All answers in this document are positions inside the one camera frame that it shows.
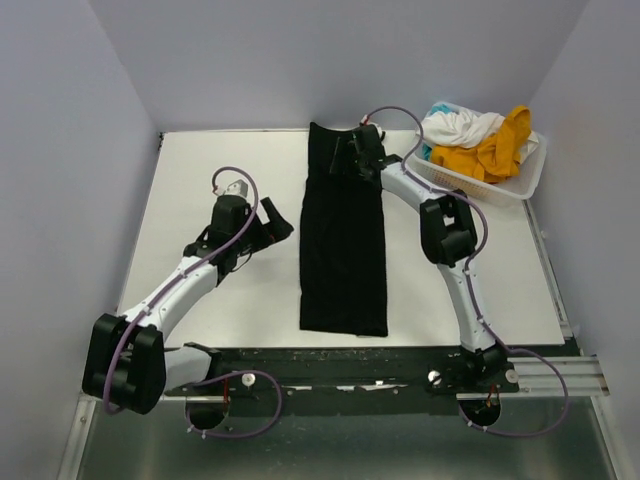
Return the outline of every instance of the white wall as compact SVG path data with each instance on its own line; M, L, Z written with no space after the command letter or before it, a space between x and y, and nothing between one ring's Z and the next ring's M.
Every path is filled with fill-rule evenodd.
M640 452L639 20L636 0L591 0L532 102L550 140L535 210L569 319L600 357L632 454Z
M0 478L54 478L157 136L84 0L0 2Z
M352 124L442 99L506 113L529 102L586 3L90 1L164 130Z

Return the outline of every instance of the white laundry basket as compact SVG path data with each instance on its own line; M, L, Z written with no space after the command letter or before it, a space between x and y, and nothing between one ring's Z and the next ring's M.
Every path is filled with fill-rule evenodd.
M453 111L460 110L458 105L444 104ZM442 187L449 189L459 188L469 196L486 200L496 205L508 205L514 201L531 198L538 186L544 160L547 156L547 141L542 135L537 135L540 141L538 148L520 165L520 174L496 185L481 182L475 178L435 165L423 158L422 149L412 155L412 158L409 159L409 164L420 176Z

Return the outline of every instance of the bolt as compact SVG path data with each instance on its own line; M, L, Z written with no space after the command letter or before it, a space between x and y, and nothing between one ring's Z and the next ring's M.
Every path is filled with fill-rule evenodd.
M506 378L509 383L518 383L520 377L518 376L518 372L511 368L505 372L504 378Z
M440 372L438 372L437 370L431 370L427 378L432 385L440 385L440 383L442 383Z
M249 388L251 385L256 383L256 376L253 373L245 373L242 375L242 384Z

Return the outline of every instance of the folded black garment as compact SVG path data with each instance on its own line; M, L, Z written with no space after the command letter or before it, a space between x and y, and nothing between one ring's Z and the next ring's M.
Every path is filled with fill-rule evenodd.
M329 175L349 131L309 128L300 219L300 328L386 337L387 273L381 188Z

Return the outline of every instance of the white table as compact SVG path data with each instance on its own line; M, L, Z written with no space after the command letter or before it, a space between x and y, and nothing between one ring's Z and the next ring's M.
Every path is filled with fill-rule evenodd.
M388 153L403 154L413 132L389 132ZM298 225L307 176L306 131L170 133L164 140L120 311L135 305L178 264L185 245L208 224L211 175L224 165L248 171L296 232L254 255L196 304L166 343L210 347L450 346L459 343L447 288L420 248L417 214L383 193L387 239L389 336L300 331ZM235 181L223 174L220 183ZM490 228L478 257L486 316L509 344L562 344L553 300L524 207L479 202ZM480 231L481 225L476 219Z

